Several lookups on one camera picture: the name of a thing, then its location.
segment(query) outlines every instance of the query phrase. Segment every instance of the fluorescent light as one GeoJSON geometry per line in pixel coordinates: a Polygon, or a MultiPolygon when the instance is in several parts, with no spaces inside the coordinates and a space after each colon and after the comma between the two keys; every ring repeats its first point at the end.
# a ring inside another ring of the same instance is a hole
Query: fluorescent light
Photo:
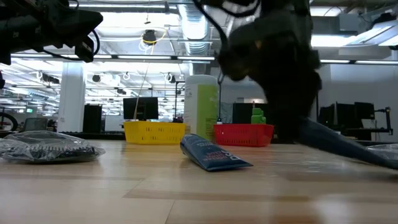
{"type": "Polygon", "coordinates": [[[349,63],[349,60],[321,60],[321,63],[349,63]]]}
{"type": "Polygon", "coordinates": [[[118,58],[120,59],[152,59],[152,60],[170,60],[170,56],[145,56],[145,55],[119,55],[118,58]]]}
{"type": "Polygon", "coordinates": [[[61,56],[69,57],[69,58],[79,58],[79,57],[77,57],[77,55],[61,55],[61,56]]]}
{"type": "Polygon", "coordinates": [[[345,37],[342,35],[312,35],[312,47],[342,47],[356,38],[355,36],[345,37]]]}
{"type": "Polygon", "coordinates": [[[191,57],[191,56],[179,56],[178,60],[216,60],[214,57],[191,57]]]}
{"type": "Polygon", "coordinates": [[[106,58],[112,58],[112,55],[94,55],[94,58],[106,59],[106,58]]]}
{"type": "Polygon", "coordinates": [[[398,65],[396,61],[372,61],[372,60],[358,60],[355,64],[358,65],[398,65]]]}
{"type": "Polygon", "coordinates": [[[359,34],[358,36],[356,36],[356,38],[353,41],[351,41],[349,44],[365,44],[367,41],[375,38],[379,34],[382,34],[383,32],[385,32],[391,28],[392,28],[392,26],[385,26],[382,28],[375,28],[375,29],[371,29],[369,31],[363,32],[362,34],[359,34]]]}
{"type": "Polygon", "coordinates": [[[56,103],[50,103],[50,102],[47,102],[47,101],[45,101],[44,103],[45,103],[46,105],[58,106],[58,104],[56,104],[56,103]]]}
{"type": "Polygon", "coordinates": [[[25,109],[25,106],[4,106],[5,108],[9,109],[25,109]]]}
{"type": "MultiPolygon", "coordinates": [[[[40,85],[16,85],[16,86],[5,86],[5,88],[13,88],[13,87],[18,87],[18,88],[47,88],[47,86],[40,86],[40,85]]],[[[60,88],[60,85],[51,86],[51,88],[60,88]]]]}
{"type": "Polygon", "coordinates": [[[51,55],[48,54],[11,54],[11,57],[19,57],[19,58],[50,58],[51,55]]]}
{"type": "Polygon", "coordinates": [[[23,88],[14,88],[14,87],[9,87],[8,88],[11,92],[17,93],[17,94],[23,94],[23,95],[28,95],[29,92],[23,88]]]}
{"type": "Polygon", "coordinates": [[[42,102],[38,102],[38,101],[30,101],[29,103],[33,103],[33,104],[38,104],[38,105],[42,105],[42,102]]]}
{"type": "MultiPolygon", "coordinates": [[[[70,4],[70,7],[76,7],[76,4],[70,4]]],[[[115,7],[115,8],[135,8],[135,7],[142,7],[142,5],[139,4],[79,4],[79,7],[115,7]]],[[[147,8],[152,8],[152,9],[164,9],[164,5],[146,5],[145,7],[147,8]]]]}
{"type": "Polygon", "coordinates": [[[17,84],[16,82],[13,82],[11,80],[6,80],[6,83],[11,84],[11,85],[16,85],[17,84]]]}

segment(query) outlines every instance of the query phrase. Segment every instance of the green toy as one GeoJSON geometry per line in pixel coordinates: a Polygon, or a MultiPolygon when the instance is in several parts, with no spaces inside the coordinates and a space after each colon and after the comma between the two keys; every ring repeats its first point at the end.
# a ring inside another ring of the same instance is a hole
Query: green toy
{"type": "Polygon", "coordinates": [[[264,117],[264,112],[260,108],[253,108],[251,123],[252,124],[266,124],[266,117],[264,117]]]}

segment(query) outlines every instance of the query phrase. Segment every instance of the computer tower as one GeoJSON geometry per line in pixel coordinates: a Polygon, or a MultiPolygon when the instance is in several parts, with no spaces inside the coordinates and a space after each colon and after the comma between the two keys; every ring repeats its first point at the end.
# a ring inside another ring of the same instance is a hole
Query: computer tower
{"type": "Polygon", "coordinates": [[[85,117],[83,119],[84,133],[101,133],[102,106],[85,105],[85,117]]]}

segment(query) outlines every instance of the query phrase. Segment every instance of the toothpaste tube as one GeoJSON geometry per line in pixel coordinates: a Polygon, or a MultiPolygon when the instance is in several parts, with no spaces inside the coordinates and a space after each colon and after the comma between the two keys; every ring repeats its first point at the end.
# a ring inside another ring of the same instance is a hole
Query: toothpaste tube
{"type": "Polygon", "coordinates": [[[186,156],[206,171],[253,166],[196,134],[186,134],[182,138],[180,147],[186,156]]]}

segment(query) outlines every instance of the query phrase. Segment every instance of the table surface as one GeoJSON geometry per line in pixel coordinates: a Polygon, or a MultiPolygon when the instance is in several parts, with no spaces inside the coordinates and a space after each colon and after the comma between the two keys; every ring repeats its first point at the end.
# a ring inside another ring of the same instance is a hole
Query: table surface
{"type": "Polygon", "coordinates": [[[209,173],[178,145],[92,143],[93,162],[0,160],[0,223],[398,223],[396,171],[307,147],[224,147],[254,167],[209,173]]]}

